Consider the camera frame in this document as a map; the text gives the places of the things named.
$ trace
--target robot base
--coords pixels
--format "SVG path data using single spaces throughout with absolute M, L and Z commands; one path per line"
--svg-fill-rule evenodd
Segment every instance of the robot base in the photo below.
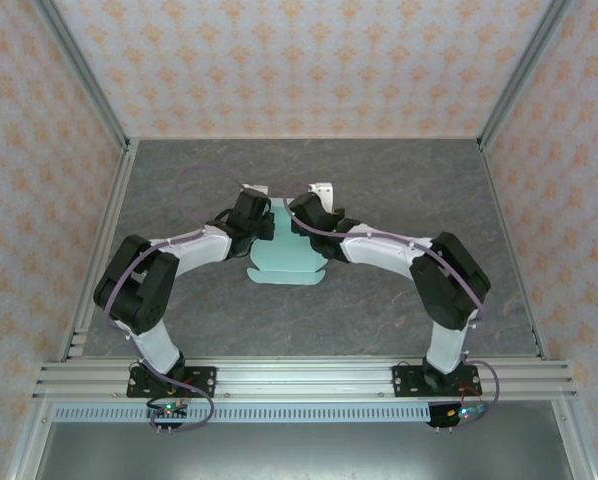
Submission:
M 451 385 L 435 390 L 424 379 L 422 366 L 397 365 L 392 367 L 392 386 L 395 397 L 461 397 L 462 393 L 466 397 L 477 396 L 470 389 L 461 392 L 459 384 L 473 388 L 479 392 L 479 395 L 482 394 L 477 367 L 460 363 L 452 375 L 454 381 Z
M 183 382 L 199 390 L 203 390 L 210 397 L 214 397 L 215 383 L 217 382 L 217 369 L 215 367 L 189 367 L 184 369 Z M 138 365 L 130 369 L 128 379 L 128 398 L 200 398 L 197 393 L 183 388 L 167 385 L 145 367 Z

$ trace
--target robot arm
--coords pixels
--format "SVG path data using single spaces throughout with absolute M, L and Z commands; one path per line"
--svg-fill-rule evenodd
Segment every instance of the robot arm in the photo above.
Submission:
M 126 280 L 114 299 L 111 316 L 117 327 L 134 340 L 147 363 L 166 377 L 183 381 L 184 356 L 163 322 L 175 278 L 202 265 L 247 253 L 256 239 L 272 240 L 274 216 L 269 210 L 270 200 L 265 193 L 246 188 L 234 208 L 226 211 L 225 221 L 217 218 L 202 230 L 166 240 L 127 237 L 95 288 L 95 303 L 104 308 L 122 274 L 142 252 L 153 245 L 166 245 L 137 265 L 133 277 Z
M 442 256 L 483 302 L 490 281 L 461 242 L 450 233 L 437 238 L 411 238 L 376 230 L 344 216 L 343 209 L 332 213 L 323 208 L 319 189 L 297 197 L 290 210 L 303 223 L 318 230 L 347 233 L 346 238 L 327 237 L 303 230 L 293 223 L 293 231 L 310 237 L 312 248 L 325 258 L 345 263 L 374 265 L 414 281 L 427 313 L 433 319 L 430 347 L 423 361 L 424 379 L 441 392 L 454 385 L 461 366 L 461 353 L 468 322 L 477 309 L 457 281 L 439 263 L 411 242 Z

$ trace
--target gray marble surface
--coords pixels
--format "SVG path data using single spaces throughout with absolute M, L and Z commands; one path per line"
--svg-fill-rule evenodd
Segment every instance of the gray marble surface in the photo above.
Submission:
M 537 348 L 479 151 L 470 140 L 141 141 L 114 236 L 165 238 L 195 227 L 177 208 L 173 180 L 193 162 L 216 163 L 280 197 L 294 181 L 330 181 L 335 206 L 376 228 L 410 236 L 455 233 L 489 276 L 487 315 L 468 334 L 478 355 L 535 355 Z M 235 185 L 211 171 L 182 182 L 204 219 L 231 207 Z M 394 273 L 329 262 L 317 286 L 260 285 L 249 258 L 177 279 L 166 322 L 187 356 L 412 355 L 427 350 L 432 322 L 414 284 Z M 100 311 L 85 355 L 130 355 Z

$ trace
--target wall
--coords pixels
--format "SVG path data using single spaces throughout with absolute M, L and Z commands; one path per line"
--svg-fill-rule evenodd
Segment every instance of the wall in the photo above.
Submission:
M 598 0 L 575 1 L 489 163 L 550 355 L 572 359 L 598 448 Z
M 59 0 L 130 136 L 477 137 L 549 0 Z
M 0 1 L 0 478 L 78 298 L 118 153 L 30 0 Z

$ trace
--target light blue cloth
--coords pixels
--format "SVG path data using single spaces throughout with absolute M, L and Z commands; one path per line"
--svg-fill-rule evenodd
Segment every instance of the light blue cloth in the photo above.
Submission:
M 248 268 L 248 276 L 256 283 L 316 285 L 326 275 L 320 269 L 328 260 L 312 250 L 308 237 L 292 233 L 282 199 L 272 198 L 271 203 L 275 238 L 271 242 L 255 240 L 250 259 L 258 269 Z

